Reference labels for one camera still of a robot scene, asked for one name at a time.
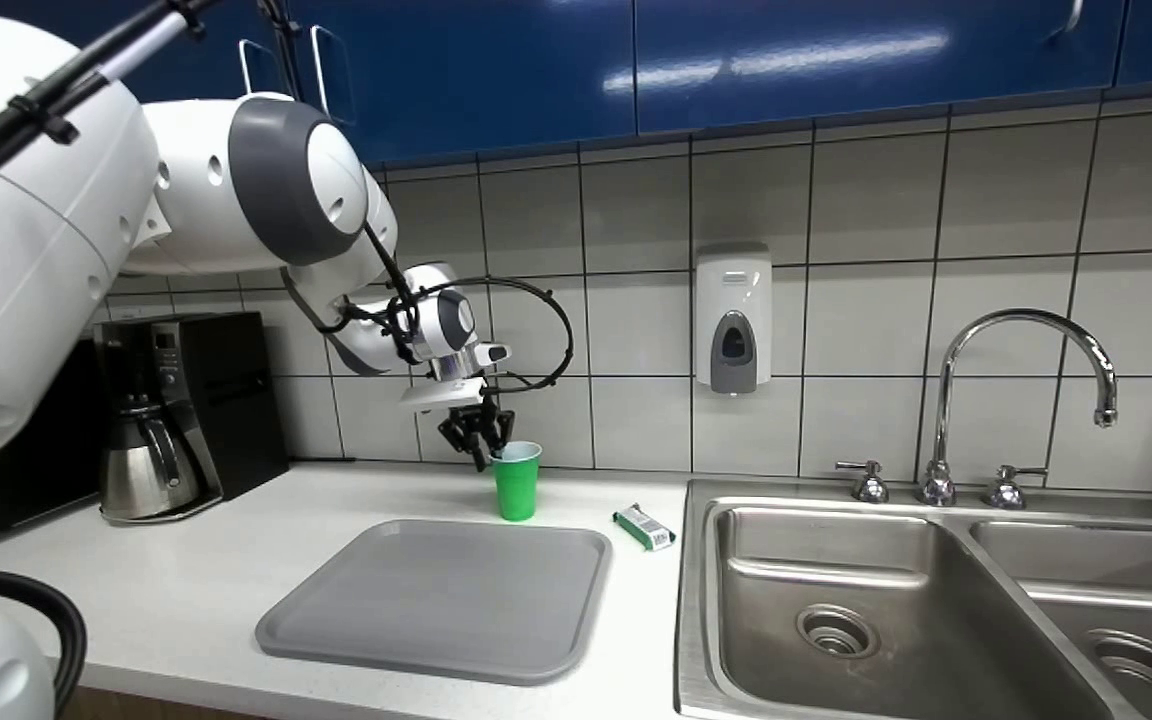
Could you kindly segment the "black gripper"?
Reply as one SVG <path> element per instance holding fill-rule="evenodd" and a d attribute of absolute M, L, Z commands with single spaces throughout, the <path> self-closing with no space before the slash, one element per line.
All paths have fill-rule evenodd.
<path fill-rule="evenodd" d="M 474 403 L 474 409 L 454 409 L 440 419 L 440 436 L 474 461 L 478 471 L 490 471 L 490 461 L 500 457 L 500 446 L 513 441 L 513 409 L 500 403 Z"/>

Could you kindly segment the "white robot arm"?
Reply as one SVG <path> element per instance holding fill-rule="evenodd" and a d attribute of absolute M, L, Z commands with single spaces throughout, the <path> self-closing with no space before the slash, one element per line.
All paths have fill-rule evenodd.
<path fill-rule="evenodd" d="M 486 412 L 503 347 L 461 275 L 397 259 L 397 213 L 327 111 L 127 86 L 195 14 L 156 0 L 83 47 L 0 14 L 0 446 L 121 275 L 271 270 L 345 362 L 420 369 L 418 409 Z"/>

